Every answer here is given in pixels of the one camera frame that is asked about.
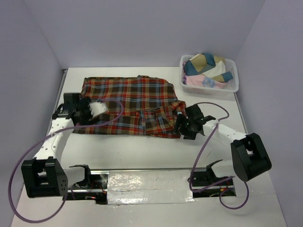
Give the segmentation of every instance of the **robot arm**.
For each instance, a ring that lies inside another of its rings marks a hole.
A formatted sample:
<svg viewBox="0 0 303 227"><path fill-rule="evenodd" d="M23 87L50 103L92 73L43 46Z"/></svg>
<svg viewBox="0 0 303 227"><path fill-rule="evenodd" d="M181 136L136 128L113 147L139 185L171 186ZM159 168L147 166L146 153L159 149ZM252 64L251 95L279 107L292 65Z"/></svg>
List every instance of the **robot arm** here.
<svg viewBox="0 0 303 227"><path fill-rule="evenodd" d="M89 183L90 169L87 165L71 166L64 170L60 165L73 129L55 132L77 123L96 123L96 119L91 119L105 111L105 104L91 103L89 98L80 99L79 93L64 94L64 104L58 107L52 117L51 137L43 143L33 159L25 160L21 166L28 197L63 196L75 183Z"/></svg>
<svg viewBox="0 0 303 227"><path fill-rule="evenodd" d="M197 133L209 136L218 123L212 116L204 117L198 105L185 111L187 117L179 114L174 128L174 133L180 132L185 139L195 140ZM209 165L218 178L237 176L247 182L272 167L262 140L255 133L247 135L219 123L212 139L230 146L232 152L232 160L219 160Z"/></svg>
<svg viewBox="0 0 303 227"><path fill-rule="evenodd" d="M79 93L64 94L64 104L53 114L49 132L51 138L44 142L33 159L25 160L21 166L28 197L64 196L75 183L90 183L90 169L87 165L71 166L65 170L60 165L62 152L73 129L57 134L55 132L78 123L97 123L98 119L94 116L106 111L104 105L91 103L89 98L80 99ZM210 135L217 124L211 121L215 120L214 117L204 117L198 105L186 108L186 113L187 117L178 115L173 131L180 132L185 139L194 140L197 133ZM271 168L267 152L257 134L247 135L219 124L213 139L227 147L231 146L232 151L232 161L218 160L208 165L216 177L238 176L246 182Z"/></svg>

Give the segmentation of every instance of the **gray wall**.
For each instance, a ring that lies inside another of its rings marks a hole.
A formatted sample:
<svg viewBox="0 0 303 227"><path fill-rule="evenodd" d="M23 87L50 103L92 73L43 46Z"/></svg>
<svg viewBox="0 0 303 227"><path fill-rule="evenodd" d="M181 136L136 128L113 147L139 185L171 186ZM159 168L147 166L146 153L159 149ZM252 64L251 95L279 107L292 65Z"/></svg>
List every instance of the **gray wall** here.
<svg viewBox="0 0 303 227"><path fill-rule="evenodd" d="M21 0L0 1L0 220L11 224L8 181L21 154L46 134L61 81L60 65ZM17 203L22 177L13 185Z"/></svg>
<svg viewBox="0 0 303 227"><path fill-rule="evenodd" d="M267 147L289 227L303 226L302 12L302 0L267 0L236 60L244 118Z"/></svg>
<svg viewBox="0 0 303 227"><path fill-rule="evenodd" d="M25 0L60 64L178 66L235 59L265 0Z"/></svg>

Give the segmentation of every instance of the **purple cable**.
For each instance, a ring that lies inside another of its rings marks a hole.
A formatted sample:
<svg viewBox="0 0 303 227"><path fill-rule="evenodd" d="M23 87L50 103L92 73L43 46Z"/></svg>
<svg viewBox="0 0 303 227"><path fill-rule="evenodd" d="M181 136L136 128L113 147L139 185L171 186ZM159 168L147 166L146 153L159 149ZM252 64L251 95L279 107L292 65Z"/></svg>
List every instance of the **purple cable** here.
<svg viewBox="0 0 303 227"><path fill-rule="evenodd" d="M223 109L223 110L227 113L227 115L226 115L225 117L222 117L222 118L219 118L219 119L218 119L218 123L216 124L215 128L213 129L213 131L210 133L209 137L206 139L205 143L203 144L203 146L202 146L202 148L201 148L201 150L200 150L200 152L199 152L199 154L198 154L198 156L197 156L197 158L196 158L196 160L195 160L194 166L193 166L193 168L191 169L191 172L190 172L190 177L189 177L189 188L190 188L190 190L191 190L192 192L202 192L202 191L204 191L204 190L206 190L206 189L208 189L208 188L210 188L210 187L213 187L213 186L218 185L218 184L220 184L220 183L223 183L223 182L225 182L225 181L231 180L231 179L233 178L232 176L230 176L230 177L227 177L227 178L225 178L225 179L223 179L223 180L220 180L220 181L217 181L217 182L215 182L215 183L212 183L212 184L210 184L209 186L206 186L206 187L204 187L204 188L193 189L193 175L194 175L194 171L195 171L195 169L196 169L197 163L198 163L198 161L199 161L199 159L200 159L200 157L201 157L201 155L202 155L202 153L203 153L205 147L207 146L208 142L210 141L210 139L212 138L213 134L214 134L215 131L217 130L217 128L218 128L218 126L219 126L219 122L220 122L221 120L224 120L224 119L228 118L230 115L229 115L229 112L228 112L224 107L222 107L222 106L220 106L220 105L218 105L218 104L216 104L216 103L211 103L211 102L200 102L200 103L196 103L196 104L197 104L197 105L198 105L198 104L212 104L212 105L215 105L215 106L217 106L217 107ZM247 186L246 182L244 182L244 183L245 183L245 186L246 186L247 195L246 195L245 201L244 201L240 206L238 206L238 207L228 207L228 206L226 206L226 205L222 202L222 196L223 196L223 194L224 194L226 191L230 191L231 189L227 189L227 190L223 191L223 192L220 194L220 197L219 197L220 203L221 203L224 207L226 207L226 208L228 208L228 209L232 209L232 210L237 210L237 209L242 208L242 207L247 203L248 198L249 198L249 196L250 196L250 191L249 191L249 189L248 189L248 186Z"/></svg>
<svg viewBox="0 0 303 227"><path fill-rule="evenodd" d="M40 140L39 142L37 142L35 145L33 145L32 147L30 147L22 156L21 158L18 160L18 162L16 163L16 165L14 166L14 169L11 173L11 176L10 176L10 179L9 179L9 204L10 204L10 207L11 209L13 210L13 212L15 213L15 215L21 219L22 221L25 221L25 222L28 222L28 223L41 223L41 222L45 222L45 221L48 221L49 219L53 218L56 214L59 213L59 211L62 209L63 205L65 204L66 202L66 199L67 199L67 194L65 195L64 199L63 199L63 202L61 204L61 206L58 208L58 210L52 214L51 216L47 217L47 218L44 218L42 220L29 220L23 216L21 216L18 211L16 210L15 206L14 206L14 203L13 203L13 199L12 199L12 195L11 195L11 186L12 186L12 182L13 182L13 178L14 178L14 175L16 173L16 170L18 168L18 166L20 165L20 163L22 162L22 160L25 158L25 156L30 153L35 147L37 147L39 144L41 144L42 142L48 140L49 138L52 137L52 135L56 134L56 133L60 133L62 131L66 131L66 130L71 130L71 129L80 129L80 128L91 128L91 127L101 127L101 126L104 126L104 125L108 125L110 124L111 122L114 122L116 121L117 119L119 119L124 111L124 108L123 108L123 105L120 101L118 100L115 100L115 99L104 99L102 101L114 101L116 103L118 103L120 106L121 106L121 112L119 113L119 115L117 117L115 117L114 119L108 121L108 122L104 122L102 124L94 124L94 125L77 125L77 126L72 126L72 127L67 127L67 128L63 128L63 129L59 129L57 131L55 131L53 134L49 134L47 136L45 136L44 139Z"/></svg>

